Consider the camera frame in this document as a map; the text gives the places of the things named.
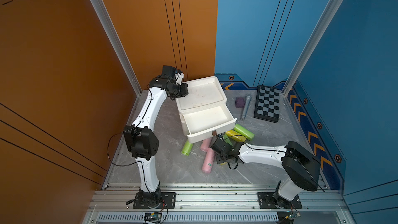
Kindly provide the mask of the yellow trash bag roll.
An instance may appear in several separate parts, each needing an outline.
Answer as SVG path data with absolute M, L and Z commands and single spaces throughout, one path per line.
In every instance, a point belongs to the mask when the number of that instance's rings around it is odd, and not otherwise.
M 244 143 L 247 140 L 247 138 L 244 135 L 242 135 L 234 130 L 227 131 L 226 135 L 229 140 L 234 140 L 236 142 Z

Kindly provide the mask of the white plastic drawer cabinet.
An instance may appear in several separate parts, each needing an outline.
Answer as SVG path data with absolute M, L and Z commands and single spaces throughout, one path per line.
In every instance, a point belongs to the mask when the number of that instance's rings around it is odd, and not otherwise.
M 184 123 L 181 115 L 207 110 L 213 107 L 226 105 L 227 97 L 217 77 L 210 76 L 189 82 L 188 92 L 185 97 L 177 98 L 176 104 L 184 133 Z

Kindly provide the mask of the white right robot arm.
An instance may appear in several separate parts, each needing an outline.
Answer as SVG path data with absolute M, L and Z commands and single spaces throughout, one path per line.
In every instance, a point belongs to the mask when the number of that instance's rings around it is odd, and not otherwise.
M 297 142 L 283 146 L 258 146 L 237 142 L 234 145 L 217 138 L 210 148 L 218 163 L 258 163 L 284 169 L 288 178 L 278 183 L 276 200 L 291 202 L 302 191 L 315 192 L 319 188 L 320 160 Z

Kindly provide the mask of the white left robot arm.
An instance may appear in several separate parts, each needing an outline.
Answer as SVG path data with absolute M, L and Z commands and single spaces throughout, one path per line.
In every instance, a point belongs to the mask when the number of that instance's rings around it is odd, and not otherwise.
M 153 132 L 160 108 L 167 97 L 175 100 L 188 94 L 188 84 L 181 79 L 154 78 L 142 110 L 132 125 L 123 130 L 127 150 L 138 164 L 143 192 L 154 195 L 160 185 L 155 168 L 159 139 Z

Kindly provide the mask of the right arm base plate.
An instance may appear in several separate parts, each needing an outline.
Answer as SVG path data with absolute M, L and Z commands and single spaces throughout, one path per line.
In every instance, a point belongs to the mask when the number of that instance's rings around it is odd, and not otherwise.
M 298 195 L 292 201 L 282 197 L 275 198 L 273 192 L 259 192 L 257 196 L 261 209 L 302 209 L 301 199 Z

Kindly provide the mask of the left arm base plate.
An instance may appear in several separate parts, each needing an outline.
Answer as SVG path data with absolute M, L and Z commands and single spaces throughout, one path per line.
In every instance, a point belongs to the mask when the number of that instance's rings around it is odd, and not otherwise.
M 165 203 L 166 209 L 174 209 L 176 203 L 175 192 L 155 192 L 154 194 L 140 190 L 134 199 L 134 209 L 161 209 Z

